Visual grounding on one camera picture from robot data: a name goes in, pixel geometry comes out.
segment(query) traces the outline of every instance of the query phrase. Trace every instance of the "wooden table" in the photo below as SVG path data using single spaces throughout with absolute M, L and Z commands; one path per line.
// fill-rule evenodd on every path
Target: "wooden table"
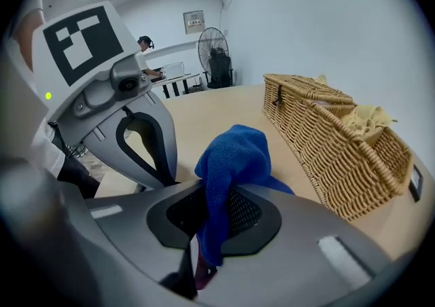
M 277 129 L 262 112 L 264 86 L 237 86 L 170 98 L 164 105 L 171 112 L 178 148 L 177 181 L 197 179 L 194 167 L 210 142 L 234 124 L 265 133 L 272 160 L 272 175 L 289 185 L 300 197 L 319 202 L 307 175 Z M 148 163 L 150 156 L 135 132 L 127 143 Z M 423 239 L 434 214 L 434 180 L 415 156 L 423 175 L 421 200 L 414 202 L 409 191 L 375 209 L 352 224 L 370 236 L 392 259 L 415 248 Z M 136 183 L 117 172 L 108 172 L 97 197 L 129 194 Z

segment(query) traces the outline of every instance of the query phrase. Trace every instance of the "wicker basket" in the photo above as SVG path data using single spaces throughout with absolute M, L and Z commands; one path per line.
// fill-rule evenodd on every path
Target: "wicker basket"
M 308 78 L 264 77 L 263 110 L 302 164 L 323 205 L 353 220 L 403 193 L 413 155 L 390 128 L 371 147 L 340 120 L 355 107 L 351 97 Z

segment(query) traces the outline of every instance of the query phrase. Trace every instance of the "black mesh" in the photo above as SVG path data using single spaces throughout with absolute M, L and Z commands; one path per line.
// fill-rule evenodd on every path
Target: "black mesh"
M 230 64 L 231 58 L 229 57 L 219 57 L 219 58 L 210 58 L 210 75 L 213 79 L 219 79 L 223 82 L 226 82 L 230 79 Z
M 202 187 L 174 203 L 167 209 L 166 216 L 171 223 L 193 238 L 207 218 L 205 188 Z
M 260 207 L 232 189 L 228 198 L 228 208 L 230 238 L 250 229 L 261 218 Z
M 227 207 L 230 222 L 229 238 L 250 229 L 261 218 L 260 207 L 232 189 Z M 171 223 L 192 238 L 207 218 L 205 188 L 198 189 L 170 206 L 167 209 L 167 217 Z

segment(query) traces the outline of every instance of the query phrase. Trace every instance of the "basket lid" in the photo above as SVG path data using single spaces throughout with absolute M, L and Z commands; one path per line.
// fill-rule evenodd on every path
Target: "basket lid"
M 326 101 L 336 104 L 354 104 L 352 97 L 339 90 L 299 75 L 265 74 L 267 80 L 288 88 L 299 96 L 313 101 Z

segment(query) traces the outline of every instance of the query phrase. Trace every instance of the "white wall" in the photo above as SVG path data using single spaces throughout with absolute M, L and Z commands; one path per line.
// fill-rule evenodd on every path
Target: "white wall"
M 183 62 L 186 73 L 201 73 L 203 69 L 196 46 L 201 34 L 186 34 L 183 13 L 203 10 L 205 27 L 219 27 L 221 9 L 221 0 L 133 0 L 117 7 L 135 37 L 148 35 L 156 44 L 154 50 L 145 52 L 151 69 Z M 194 79 L 189 81 L 189 85 L 192 84 Z M 161 88 L 155 92 L 162 96 Z
M 413 0 L 224 0 L 238 84 L 264 73 L 316 77 L 380 105 L 435 176 L 435 51 Z

